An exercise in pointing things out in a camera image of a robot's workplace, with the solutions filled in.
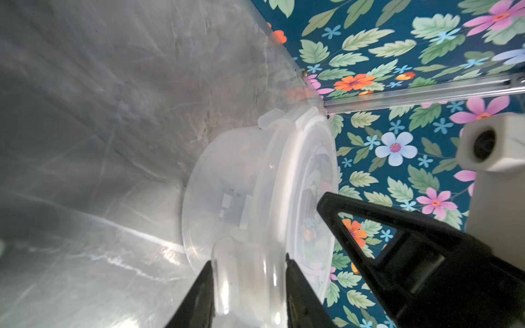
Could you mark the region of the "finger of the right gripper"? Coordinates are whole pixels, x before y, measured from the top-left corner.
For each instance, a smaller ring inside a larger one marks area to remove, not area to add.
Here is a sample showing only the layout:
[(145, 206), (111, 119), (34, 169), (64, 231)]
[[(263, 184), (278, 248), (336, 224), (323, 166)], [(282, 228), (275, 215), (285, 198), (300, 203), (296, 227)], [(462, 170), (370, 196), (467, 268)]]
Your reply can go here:
[(488, 252), (488, 246), (473, 236), (421, 213), (397, 210), (331, 192), (321, 197), (317, 212), (347, 254), (361, 254), (362, 250), (345, 227), (339, 213), (355, 215), (393, 227), (428, 244), (441, 254), (460, 251), (475, 254)]
[(401, 307), (407, 304), (406, 297), (383, 268), (382, 262), (388, 257), (388, 251), (384, 250), (379, 259), (368, 258), (339, 215), (344, 213), (389, 226), (397, 231), (395, 239), (399, 239), (408, 230), (403, 224), (409, 221), (410, 213), (361, 200), (321, 200), (317, 212), (349, 255), (388, 317), (397, 327), (407, 327), (407, 323), (399, 321), (398, 315)]

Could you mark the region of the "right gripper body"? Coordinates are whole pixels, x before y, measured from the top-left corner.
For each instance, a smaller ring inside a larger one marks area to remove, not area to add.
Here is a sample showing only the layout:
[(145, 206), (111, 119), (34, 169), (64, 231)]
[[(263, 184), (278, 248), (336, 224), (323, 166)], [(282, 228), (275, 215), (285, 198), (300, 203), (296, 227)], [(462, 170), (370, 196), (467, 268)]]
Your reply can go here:
[(377, 259), (380, 301), (398, 327), (523, 327), (524, 271), (487, 247), (408, 233)]

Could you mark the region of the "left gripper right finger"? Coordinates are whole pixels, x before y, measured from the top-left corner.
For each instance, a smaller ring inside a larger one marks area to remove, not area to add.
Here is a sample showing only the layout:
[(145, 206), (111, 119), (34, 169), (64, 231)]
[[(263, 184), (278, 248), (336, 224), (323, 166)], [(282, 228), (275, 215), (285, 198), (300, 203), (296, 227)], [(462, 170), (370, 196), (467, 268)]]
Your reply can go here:
[(288, 327), (336, 327), (315, 295), (298, 263), (286, 255)]

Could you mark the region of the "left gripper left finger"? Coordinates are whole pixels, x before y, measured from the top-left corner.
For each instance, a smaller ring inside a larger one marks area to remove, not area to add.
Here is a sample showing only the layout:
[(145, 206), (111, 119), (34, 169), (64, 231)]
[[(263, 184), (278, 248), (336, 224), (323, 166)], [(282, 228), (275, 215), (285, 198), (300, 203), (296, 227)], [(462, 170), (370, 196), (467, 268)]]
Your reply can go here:
[(213, 267), (209, 260), (165, 328), (210, 328), (214, 315)]

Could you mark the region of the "round clear lunch box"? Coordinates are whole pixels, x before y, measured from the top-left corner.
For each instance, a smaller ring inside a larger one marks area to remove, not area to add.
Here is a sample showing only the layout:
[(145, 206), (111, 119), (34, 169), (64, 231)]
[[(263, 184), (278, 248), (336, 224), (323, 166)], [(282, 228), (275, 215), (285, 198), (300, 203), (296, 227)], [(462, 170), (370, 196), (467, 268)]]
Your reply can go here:
[(337, 182), (332, 132), (316, 107), (274, 109), (206, 147), (185, 191), (182, 233), (192, 269), (213, 268), (218, 315), (286, 326), (287, 258), (324, 299), (334, 236), (317, 204)]

